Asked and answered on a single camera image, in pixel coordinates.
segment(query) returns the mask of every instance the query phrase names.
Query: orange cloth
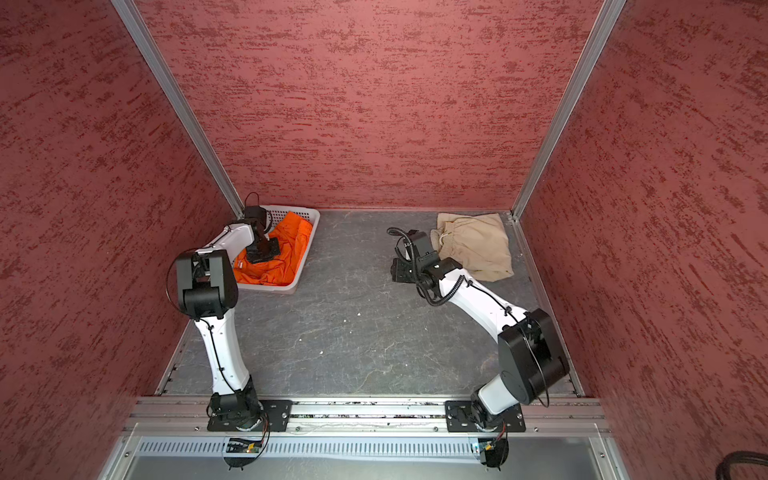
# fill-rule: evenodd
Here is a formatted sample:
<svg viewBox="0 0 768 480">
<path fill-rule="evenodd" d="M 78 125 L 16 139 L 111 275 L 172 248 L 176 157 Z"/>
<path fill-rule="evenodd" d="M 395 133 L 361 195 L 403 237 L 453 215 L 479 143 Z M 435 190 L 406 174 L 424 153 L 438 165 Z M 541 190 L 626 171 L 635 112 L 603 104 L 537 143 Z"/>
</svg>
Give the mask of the orange cloth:
<svg viewBox="0 0 768 480">
<path fill-rule="evenodd" d="M 269 235 L 280 242 L 280 255 L 269 262 L 251 263 L 243 250 L 234 261 L 235 279 L 238 283 L 251 285 L 290 285 L 296 278 L 311 233 L 310 222 L 294 212 L 288 212 Z"/>
</svg>

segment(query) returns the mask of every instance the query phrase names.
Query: beige cloth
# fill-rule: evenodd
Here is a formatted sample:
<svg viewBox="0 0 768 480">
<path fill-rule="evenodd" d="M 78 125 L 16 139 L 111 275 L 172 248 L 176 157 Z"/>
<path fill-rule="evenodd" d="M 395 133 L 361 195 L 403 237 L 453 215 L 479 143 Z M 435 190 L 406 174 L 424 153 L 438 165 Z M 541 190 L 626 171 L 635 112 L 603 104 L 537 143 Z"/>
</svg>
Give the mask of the beige cloth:
<svg viewBox="0 0 768 480">
<path fill-rule="evenodd" d="M 495 282 L 512 276 L 509 238 L 499 214 L 438 214 L 437 230 L 429 233 L 440 259 L 451 257 L 474 278 Z"/>
</svg>

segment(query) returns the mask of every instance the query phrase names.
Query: white plastic basket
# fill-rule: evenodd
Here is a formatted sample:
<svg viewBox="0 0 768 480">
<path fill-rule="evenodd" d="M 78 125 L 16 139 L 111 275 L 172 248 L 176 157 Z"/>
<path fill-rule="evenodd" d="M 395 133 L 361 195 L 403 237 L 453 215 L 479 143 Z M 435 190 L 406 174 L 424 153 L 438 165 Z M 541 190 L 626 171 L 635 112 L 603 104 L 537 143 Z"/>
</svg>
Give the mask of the white plastic basket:
<svg viewBox="0 0 768 480">
<path fill-rule="evenodd" d="M 274 230 L 275 225 L 277 225 L 283 218 L 286 217 L 288 212 L 294 212 L 299 217 L 302 217 L 304 220 L 307 220 L 312 224 L 312 233 L 310 234 L 310 241 L 306 245 L 306 250 L 304 250 L 304 256 L 301 257 L 301 263 L 299 263 L 299 269 L 296 271 L 296 277 L 293 279 L 293 282 L 290 283 L 290 285 L 285 286 L 274 286 L 274 285 L 250 285 L 249 283 L 238 283 L 237 287 L 241 290 L 252 290 L 257 292 L 268 292 L 268 293 L 283 293 L 290 295 L 294 292 L 296 292 L 296 286 L 299 284 L 299 278 L 301 277 L 301 272 L 304 270 L 304 263 L 306 262 L 306 256 L 310 253 L 310 248 L 312 247 L 312 240 L 315 238 L 315 232 L 317 231 L 317 224 L 320 222 L 320 212 L 313 209 L 313 208 L 302 208 L 302 207 L 288 207 L 286 205 L 262 205 L 267 211 L 270 212 L 270 215 L 272 217 L 272 226 L 270 227 L 270 232 Z"/>
</svg>

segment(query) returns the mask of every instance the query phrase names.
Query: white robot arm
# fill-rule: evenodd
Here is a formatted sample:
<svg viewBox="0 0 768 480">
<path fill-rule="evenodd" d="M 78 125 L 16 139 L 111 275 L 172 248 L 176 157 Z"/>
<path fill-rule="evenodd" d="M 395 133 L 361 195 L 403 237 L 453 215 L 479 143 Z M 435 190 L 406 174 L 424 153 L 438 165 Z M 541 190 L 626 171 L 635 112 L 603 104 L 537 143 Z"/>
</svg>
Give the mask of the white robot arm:
<svg viewBox="0 0 768 480">
<path fill-rule="evenodd" d="M 391 227 L 387 233 L 404 241 L 395 247 L 392 280 L 415 283 L 427 303 L 454 303 L 498 343 L 501 373 L 472 394 L 472 420 L 482 430 L 495 429 L 500 416 L 519 403 L 528 404 L 559 379 L 569 366 L 550 316 L 528 312 L 488 290 L 452 258 L 440 260 L 424 232 Z"/>
<path fill-rule="evenodd" d="M 251 226 L 245 223 L 235 223 L 227 225 L 214 241 L 195 250 L 195 253 L 200 258 L 204 258 L 217 250 L 224 250 L 227 252 L 227 259 L 231 268 L 232 262 L 240 255 L 240 252 L 252 243 L 253 229 Z M 237 292 L 237 285 L 234 285 L 234 292 Z M 243 364 L 243 357 L 240 355 L 234 316 L 235 309 L 232 307 L 224 312 L 221 319 L 215 315 L 204 316 L 194 322 L 194 325 L 200 330 L 208 354 L 208 362 L 214 378 L 214 393 L 218 393 L 220 396 L 242 390 L 250 378 L 248 369 Z"/>
<path fill-rule="evenodd" d="M 267 420 L 237 344 L 238 289 L 232 263 L 243 250 L 249 260 L 251 255 L 268 259 L 279 253 L 279 246 L 264 234 L 266 211 L 248 208 L 253 217 L 227 225 L 208 245 L 176 259 L 178 307 L 200 330 L 213 374 L 214 393 L 208 406 L 212 432 L 249 432 Z"/>
</svg>

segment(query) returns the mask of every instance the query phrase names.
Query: gray mat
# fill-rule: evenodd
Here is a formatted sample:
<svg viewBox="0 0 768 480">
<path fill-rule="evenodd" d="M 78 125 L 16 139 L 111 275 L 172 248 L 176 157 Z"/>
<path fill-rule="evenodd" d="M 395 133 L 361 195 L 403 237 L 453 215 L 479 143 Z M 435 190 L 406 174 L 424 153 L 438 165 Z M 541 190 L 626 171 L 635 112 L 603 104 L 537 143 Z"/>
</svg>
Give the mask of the gray mat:
<svg viewBox="0 0 768 480">
<path fill-rule="evenodd" d="M 507 214 L 502 219 L 508 221 Z M 292 296 L 240 292 L 236 326 L 260 395 L 468 395 L 498 373 L 495 341 L 457 306 L 433 307 L 393 283 L 396 238 L 429 230 L 436 213 L 324 210 Z M 507 301 L 538 306 L 511 231 L 512 278 L 486 283 Z M 167 384 L 210 394 L 210 367 L 193 332 Z M 560 382 L 552 392 L 572 392 Z"/>
</svg>

